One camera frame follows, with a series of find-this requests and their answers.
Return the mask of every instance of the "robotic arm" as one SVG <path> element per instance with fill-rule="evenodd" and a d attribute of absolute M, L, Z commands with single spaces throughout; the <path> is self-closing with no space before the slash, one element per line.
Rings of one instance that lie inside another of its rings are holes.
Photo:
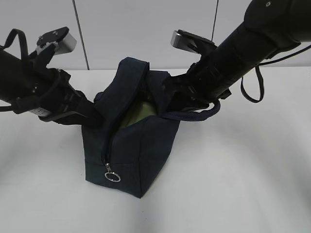
<path fill-rule="evenodd" d="M 17 114 L 32 111 L 43 121 L 98 127 L 103 118 L 82 92 L 69 85 L 70 75 L 46 68 L 53 55 L 74 48 L 75 41 L 68 28 L 41 36 L 36 51 L 29 56 L 21 31 L 12 31 L 4 47 L 12 43 L 10 40 L 16 34 L 20 38 L 21 60 L 0 47 L 0 100 L 11 104 L 0 107 L 0 111 L 13 110 Z M 186 74 L 170 77 L 163 83 L 172 98 L 168 110 L 193 111 L 226 99 L 231 95 L 229 87 L 261 61 L 308 41 L 311 41 L 310 0 L 253 0 L 244 22 L 219 47 L 179 30 L 173 35 L 172 45 L 202 57 Z"/>
<path fill-rule="evenodd" d="M 253 0 L 244 22 L 219 47 L 195 35 L 175 32 L 174 47 L 202 57 L 185 75 L 167 80 L 168 92 L 175 92 L 170 108 L 187 110 L 227 98 L 231 94 L 228 88 L 261 61 L 311 41 L 310 13 L 309 0 Z"/>

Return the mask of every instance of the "navy fabric bag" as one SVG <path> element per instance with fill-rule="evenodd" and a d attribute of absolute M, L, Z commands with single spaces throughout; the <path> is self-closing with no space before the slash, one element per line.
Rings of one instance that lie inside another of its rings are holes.
<path fill-rule="evenodd" d="M 94 100 L 105 118 L 103 126 L 82 127 L 87 181 L 141 198 L 170 155 L 180 121 L 205 120 L 219 111 L 217 102 L 201 113 L 167 113 L 170 98 L 162 83 L 169 76 L 166 71 L 150 71 L 149 63 L 134 58 L 120 62 L 111 85 Z M 156 114 L 118 128 L 142 91 L 152 96 Z"/>

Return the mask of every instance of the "white wall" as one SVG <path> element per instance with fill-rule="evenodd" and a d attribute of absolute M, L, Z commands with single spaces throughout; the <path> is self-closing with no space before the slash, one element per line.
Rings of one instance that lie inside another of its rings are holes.
<path fill-rule="evenodd" d="M 188 68 L 199 56 L 170 45 L 174 30 L 211 39 L 217 0 L 75 0 L 91 69 L 115 69 L 126 56 L 152 68 Z M 220 44 L 242 21 L 250 0 L 220 0 L 214 40 Z M 12 28 L 25 31 L 29 51 L 39 35 L 68 26 L 78 40 L 71 54 L 54 57 L 50 67 L 86 69 L 71 0 L 2 0 L 0 44 Z M 9 52 L 19 54 L 17 44 Z M 306 52 L 275 66 L 309 66 Z"/>
<path fill-rule="evenodd" d="M 78 40 L 77 47 L 72 53 L 55 56 L 50 67 L 86 69 L 79 31 L 70 0 L 1 0 L 0 22 L 0 45 L 4 45 L 13 28 L 21 29 L 26 34 L 29 53 L 35 50 L 40 35 L 61 27 L 69 27 L 70 33 Z M 7 51 L 20 57 L 17 38 Z"/>

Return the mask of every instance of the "white tabletop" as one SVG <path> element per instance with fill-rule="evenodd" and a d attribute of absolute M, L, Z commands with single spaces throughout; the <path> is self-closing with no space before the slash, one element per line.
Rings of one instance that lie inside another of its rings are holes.
<path fill-rule="evenodd" d="M 262 103 L 236 84 L 215 117 L 181 123 L 142 199 L 85 181 L 79 126 L 1 113 L 0 232 L 310 233 L 310 71 L 262 69 Z M 92 100 L 115 71 L 70 74 Z M 254 72 L 245 88 L 258 96 Z"/>

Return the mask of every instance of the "zipper pull ring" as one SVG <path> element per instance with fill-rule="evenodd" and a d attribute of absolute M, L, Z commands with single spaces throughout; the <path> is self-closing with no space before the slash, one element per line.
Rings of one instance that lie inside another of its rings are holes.
<path fill-rule="evenodd" d="M 117 173 L 115 173 L 115 172 L 113 172 L 113 171 L 111 170 L 110 164 L 107 163 L 107 164 L 105 164 L 105 166 L 106 166 L 106 168 L 107 168 L 107 172 L 105 173 L 105 177 L 106 177 L 109 181 L 111 181 L 111 182 L 120 182 L 120 181 L 121 181 L 121 177 L 120 177 Z"/>

